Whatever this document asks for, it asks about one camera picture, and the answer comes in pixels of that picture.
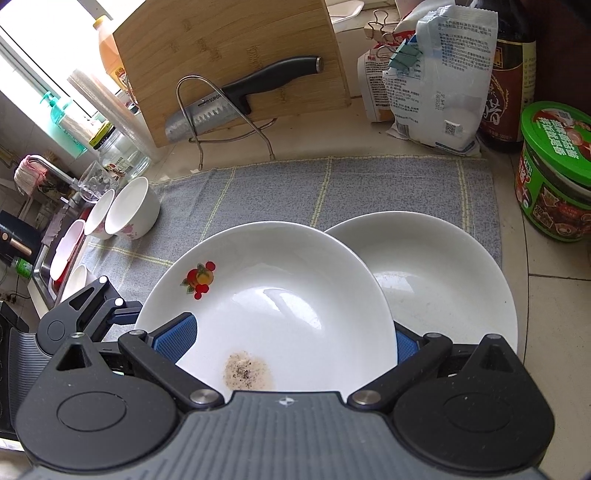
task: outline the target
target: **metal stand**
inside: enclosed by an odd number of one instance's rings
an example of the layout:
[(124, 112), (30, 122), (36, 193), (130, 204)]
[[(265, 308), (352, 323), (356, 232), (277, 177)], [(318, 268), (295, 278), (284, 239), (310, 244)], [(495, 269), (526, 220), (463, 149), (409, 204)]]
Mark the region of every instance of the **metal stand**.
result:
[[(181, 99), (181, 94), (180, 94), (180, 88), (181, 85), (183, 84), (183, 82), (185, 82), (186, 80), (200, 80), (202, 82), (207, 83), (212, 89), (214, 89), (218, 95), (220, 97), (222, 97), (225, 101), (227, 101), (228, 104), (232, 105), (233, 109), (244, 119), (244, 121), (250, 125), (252, 127), (252, 131), (244, 134), (244, 135), (239, 135), (238, 137), (232, 137), (232, 138), (223, 138), (221, 140), (199, 140), (197, 138), (197, 130), (195, 129), (195, 126), (193, 125), (193, 121), (191, 120), (191, 117), (188, 115), (187, 110), (185, 108), (185, 105), (183, 103), (183, 100)], [(233, 142), (234, 140), (241, 140), (243, 138), (246, 137), (250, 137), (252, 134), (257, 133), (267, 144), (267, 148), (269, 150), (269, 159), (271, 161), (275, 160), (275, 154), (273, 153), (273, 147), (271, 146), (271, 142), (269, 141), (269, 139), (267, 138), (267, 136), (261, 131), (264, 130), (267, 127), (270, 127), (271, 125), (273, 125), (276, 121), (277, 118), (274, 118), (273, 120), (271, 120), (270, 122), (267, 122), (264, 125), (261, 125), (260, 127), (256, 126), (251, 119), (249, 119), (246, 115), (244, 115), (244, 113), (242, 113), (238, 107), (236, 107), (236, 105), (234, 105), (230, 99), (224, 94), (224, 92), (221, 90), (221, 88), (217, 87), (213, 82), (209, 81), (207, 78), (202, 77), (201, 75), (187, 75), (186, 77), (181, 78), (178, 81), (177, 84), (177, 101), (178, 101), (178, 106), (181, 109), (181, 112), (183, 113), (183, 116), (185, 117), (185, 120), (189, 123), (189, 126), (191, 127), (191, 132), (193, 132), (193, 138), (189, 139), (189, 142), (191, 143), (196, 143), (197, 146), (199, 147), (199, 168), (198, 170), (201, 171), (201, 169), (203, 168), (203, 147), (201, 146), (201, 143), (227, 143), (227, 142)]]

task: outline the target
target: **dish towel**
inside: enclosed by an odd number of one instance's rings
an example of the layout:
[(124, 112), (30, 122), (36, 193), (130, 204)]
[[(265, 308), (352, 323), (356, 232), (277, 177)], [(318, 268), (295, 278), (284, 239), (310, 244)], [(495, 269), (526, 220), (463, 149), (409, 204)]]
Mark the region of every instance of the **dish towel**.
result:
[[(348, 157), (215, 168), (152, 184), (161, 210), (142, 238), (92, 238), (82, 263), (125, 300), (145, 301), (166, 270), (207, 237), (242, 223), (286, 220), (326, 230), (365, 213), (408, 210), (462, 228), (500, 265), (488, 162), (441, 157)], [(111, 328), (106, 341), (132, 326)]]

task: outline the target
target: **power cord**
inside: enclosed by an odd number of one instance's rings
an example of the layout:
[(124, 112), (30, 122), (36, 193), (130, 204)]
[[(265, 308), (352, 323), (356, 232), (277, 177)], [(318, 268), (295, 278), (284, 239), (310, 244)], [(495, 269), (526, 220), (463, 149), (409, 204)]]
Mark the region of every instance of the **power cord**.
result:
[(21, 279), (21, 276), (17, 274), (17, 287), (16, 287), (16, 291), (14, 291), (14, 292), (8, 292), (6, 294), (7, 295), (7, 298), (8, 298), (8, 301), (10, 301), (11, 303), (16, 303), (17, 302), (17, 297), (21, 297), (22, 299), (25, 299), (25, 300), (29, 300), (31, 298), (30, 295), (28, 297), (25, 297), (24, 295), (21, 295), (18, 292), (18, 281), (20, 279)]

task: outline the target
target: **faucet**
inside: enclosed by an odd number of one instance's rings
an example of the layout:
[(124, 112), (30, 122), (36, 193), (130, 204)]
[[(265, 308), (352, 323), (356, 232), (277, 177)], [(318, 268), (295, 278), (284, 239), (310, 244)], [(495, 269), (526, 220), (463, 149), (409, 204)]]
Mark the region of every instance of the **faucet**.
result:
[(78, 185), (78, 180), (73, 179), (67, 173), (61, 171), (53, 163), (46, 160), (41, 155), (29, 155), (29, 160), (35, 161), (35, 162), (43, 165), (47, 170), (49, 170), (51, 173), (53, 173), (60, 180), (65, 181), (70, 186), (70, 188), (72, 188), (72, 190), (74, 190), (76, 192), (80, 191), (80, 187)]
[(68, 202), (69, 206), (75, 209), (82, 209), (84, 207), (86, 201), (80, 194), (80, 185), (78, 179), (70, 177), (67, 173), (61, 171), (53, 163), (43, 158), (41, 155), (29, 155), (29, 160), (43, 165), (60, 180), (65, 181), (70, 186), (70, 188), (76, 192)]

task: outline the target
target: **jar lid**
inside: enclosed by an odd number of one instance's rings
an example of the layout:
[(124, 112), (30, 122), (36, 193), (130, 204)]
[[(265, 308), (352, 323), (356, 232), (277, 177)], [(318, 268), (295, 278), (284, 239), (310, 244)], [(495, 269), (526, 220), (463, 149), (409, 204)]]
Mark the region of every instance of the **jar lid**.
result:
[(100, 146), (105, 143), (105, 140), (107, 138), (109, 138), (109, 136), (111, 135), (111, 133), (113, 133), (115, 131), (115, 127), (113, 126), (113, 124), (109, 121), (105, 121), (99, 131), (96, 133), (96, 135), (94, 137), (92, 137), (88, 144), (94, 148), (95, 150), (98, 150), (100, 148)]
[(527, 144), (559, 173), (591, 186), (591, 116), (556, 102), (535, 102), (521, 114)]

